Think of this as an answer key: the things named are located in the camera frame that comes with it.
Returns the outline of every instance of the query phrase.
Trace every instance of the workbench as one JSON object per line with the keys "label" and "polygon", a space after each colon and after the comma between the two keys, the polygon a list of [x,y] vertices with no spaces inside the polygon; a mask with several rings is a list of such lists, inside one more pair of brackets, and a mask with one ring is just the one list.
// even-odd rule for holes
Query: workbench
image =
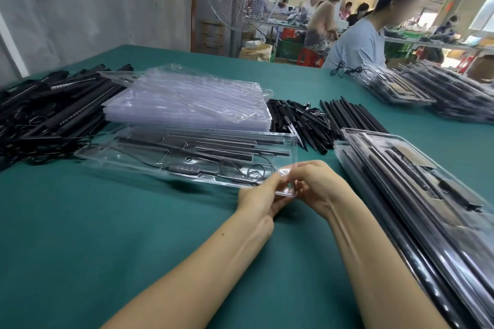
{"label": "workbench", "polygon": [[[494,201],[494,126],[380,103],[329,70],[124,45],[71,65],[135,70],[179,63],[256,81],[275,98],[344,95],[489,201]],[[344,172],[334,153],[299,148]],[[0,327],[96,328],[188,257],[235,210],[237,190],[88,168],[77,160],[15,164],[0,173]],[[210,328],[362,328],[330,228],[295,201],[213,318]]]}

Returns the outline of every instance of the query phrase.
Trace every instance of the person in red shirt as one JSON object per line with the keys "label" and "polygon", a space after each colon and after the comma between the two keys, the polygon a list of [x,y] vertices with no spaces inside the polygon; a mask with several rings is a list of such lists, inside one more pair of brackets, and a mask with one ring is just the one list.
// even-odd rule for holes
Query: person in red shirt
{"label": "person in red shirt", "polygon": [[346,19],[350,16],[350,14],[352,14],[352,12],[350,11],[352,6],[353,6],[352,2],[348,2],[347,4],[345,4],[345,9],[340,11],[340,18],[339,18],[340,20],[346,21]]}

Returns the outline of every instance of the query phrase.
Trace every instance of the black shirt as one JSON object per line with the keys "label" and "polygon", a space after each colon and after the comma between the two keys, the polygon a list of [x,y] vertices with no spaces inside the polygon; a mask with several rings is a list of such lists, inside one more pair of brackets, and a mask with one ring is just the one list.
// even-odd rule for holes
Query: black shirt
{"label": "black shirt", "polygon": [[357,14],[354,13],[354,14],[350,14],[346,20],[348,21],[348,26],[353,26],[357,23],[359,19],[357,18]]}

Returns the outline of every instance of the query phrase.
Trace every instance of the window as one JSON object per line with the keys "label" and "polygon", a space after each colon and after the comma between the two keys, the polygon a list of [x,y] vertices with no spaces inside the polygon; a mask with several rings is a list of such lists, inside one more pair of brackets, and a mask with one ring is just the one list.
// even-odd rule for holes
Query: window
{"label": "window", "polygon": [[472,30],[483,30],[494,33],[494,0],[486,0],[470,25]]}

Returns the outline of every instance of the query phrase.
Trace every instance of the forearm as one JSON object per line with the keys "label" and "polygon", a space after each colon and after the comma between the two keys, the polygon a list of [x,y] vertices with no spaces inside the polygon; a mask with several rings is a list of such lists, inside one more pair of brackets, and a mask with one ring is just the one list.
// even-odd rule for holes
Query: forearm
{"label": "forearm", "polygon": [[199,249],[118,312],[105,329],[203,328],[273,230],[272,220],[233,214]]}
{"label": "forearm", "polygon": [[448,328],[357,195],[330,208],[327,220],[366,328]]}

